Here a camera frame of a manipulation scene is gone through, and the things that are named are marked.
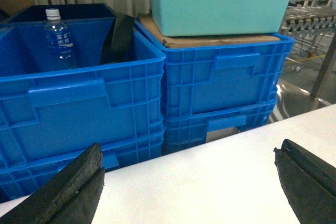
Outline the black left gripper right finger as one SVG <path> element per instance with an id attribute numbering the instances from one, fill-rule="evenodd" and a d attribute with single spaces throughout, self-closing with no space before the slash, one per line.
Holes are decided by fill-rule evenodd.
<path id="1" fill-rule="evenodd" d="M 335 223 L 335 167 L 285 139 L 275 148 L 283 192 L 300 223 Z"/>

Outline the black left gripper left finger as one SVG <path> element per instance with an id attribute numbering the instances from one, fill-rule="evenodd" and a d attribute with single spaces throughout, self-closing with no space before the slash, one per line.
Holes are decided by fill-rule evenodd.
<path id="1" fill-rule="evenodd" d="M 104 187 L 102 159 L 101 146 L 92 144 L 1 223 L 92 223 Z"/>

